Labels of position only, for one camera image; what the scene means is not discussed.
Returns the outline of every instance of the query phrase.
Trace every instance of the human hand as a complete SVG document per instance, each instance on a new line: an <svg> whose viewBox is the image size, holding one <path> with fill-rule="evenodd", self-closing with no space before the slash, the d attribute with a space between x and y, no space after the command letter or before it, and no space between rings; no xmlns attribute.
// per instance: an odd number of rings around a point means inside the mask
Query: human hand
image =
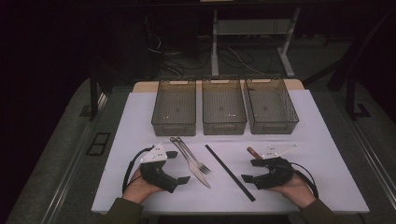
<svg viewBox="0 0 396 224"><path fill-rule="evenodd" d="M157 186L151 185L142 178L140 167L134 172L131 182L122 194L122 198L134 203L142 203L153 193L163 191Z"/></svg>
<svg viewBox="0 0 396 224"><path fill-rule="evenodd" d="M270 188L269 190L281 193L283 197L289 199L299 209L306 208L316 200L311 189L297 174L293 174L293 177L288 183Z"/></svg>

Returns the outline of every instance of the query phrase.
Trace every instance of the white table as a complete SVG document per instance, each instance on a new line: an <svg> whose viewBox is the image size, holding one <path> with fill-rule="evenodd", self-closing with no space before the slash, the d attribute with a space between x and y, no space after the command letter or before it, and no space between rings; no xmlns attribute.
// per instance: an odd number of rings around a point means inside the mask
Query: white table
<svg viewBox="0 0 396 224"><path fill-rule="evenodd" d="M283 156L308 169L317 182L320 199L334 212L341 214L365 213L369 209L348 171L309 91L290 90L290 98L300 122L292 134L253 135L247 123L243 135L203 134L202 95L197 92L197 122L194 137L182 137L195 156L212 172L205 175L211 189L205 187L188 169L181 153L168 160L163 170L178 178L190 175L186 185L178 186L174 193L157 193L144 202L145 215L257 215L288 214L298 209L280 194L257 190L244 183L241 175L262 175L265 168L253 167L247 147L259 153L269 144L298 144L299 148ZM166 150L177 150L169 137L157 137L151 126L156 92L130 93L120 126L111 148L106 168L93 202L92 211L106 213L114 199L121 196L121 185L130 160L138 151L163 143ZM244 183L256 198L251 202L235 184L216 159L205 148L209 145L230 170Z"/></svg>

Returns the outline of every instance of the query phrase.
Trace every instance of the metal fork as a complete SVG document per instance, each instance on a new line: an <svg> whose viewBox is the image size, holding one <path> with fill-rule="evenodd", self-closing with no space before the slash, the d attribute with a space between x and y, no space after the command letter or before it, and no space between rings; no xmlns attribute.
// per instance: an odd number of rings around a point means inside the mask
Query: metal fork
<svg viewBox="0 0 396 224"><path fill-rule="evenodd" d="M190 149L186 146L186 144L184 144L183 140L181 140L180 137L177 137L176 140L178 141L178 143L179 143L187 152L189 152L189 154L192 156L192 158L193 158L193 159L195 160L195 162L197 163L198 169L199 169L202 173L204 173L204 174L206 174L206 175L209 174L209 173L210 173L209 168L207 168L207 166L205 166L203 163L201 163L200 161L198 161L198 160L195 158L194 154L192 154L192 152L190 151Z"/></svg>

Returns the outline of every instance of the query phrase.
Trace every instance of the mesh storage bin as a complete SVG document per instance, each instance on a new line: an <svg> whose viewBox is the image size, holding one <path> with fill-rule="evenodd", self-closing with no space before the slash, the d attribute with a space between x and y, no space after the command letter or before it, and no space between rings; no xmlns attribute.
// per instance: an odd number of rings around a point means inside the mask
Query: mesh storage bin
<svg viewBox="0 0 396 224"><path fill-rule="evenodd" d="M195 77L163 77L160 80L151 119L155 135L195 135L195 84Z"/></svg>
<svg viewBox="0 0 396 224"><path fill-rule="evenodd" d="M251 133L292 133L299 119L284 80L246 76L245 81L245 103Z"/></svg>
<svg viewBox="0 0 396 224"><path fill-rule="evenodd" d="M248 122L238 76L202 81L204 134L243 134Z"/></svg>

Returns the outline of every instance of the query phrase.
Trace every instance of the black rod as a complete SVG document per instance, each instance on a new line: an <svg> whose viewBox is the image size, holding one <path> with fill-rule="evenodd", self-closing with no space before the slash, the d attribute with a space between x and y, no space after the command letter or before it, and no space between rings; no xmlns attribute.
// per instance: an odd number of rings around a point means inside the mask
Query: black rod
<svg viewBox="0 0 396 224"><path fill-rule="evenodd" d="M233 178L233 181L235 181L235 183L239 186L239 188L241 188L241 190L244 191L247 197L252 202L256 201L253 195L247 190L247 188L245 188L245 186L241 183L241 181L239 181L238 178L236 178L233 172L231 172L231 170L228 169L228 167L224 164L224 162L222 162L222 160L218 157L218 155L216 155L216 153L212 150L212 148L210 148L208 145L205 145L205 147L207 148L207 150L209 150L210 153L212 153L212 155L216 158L216 160L220 163L220 165L224 168L224 170Z"/></svg>

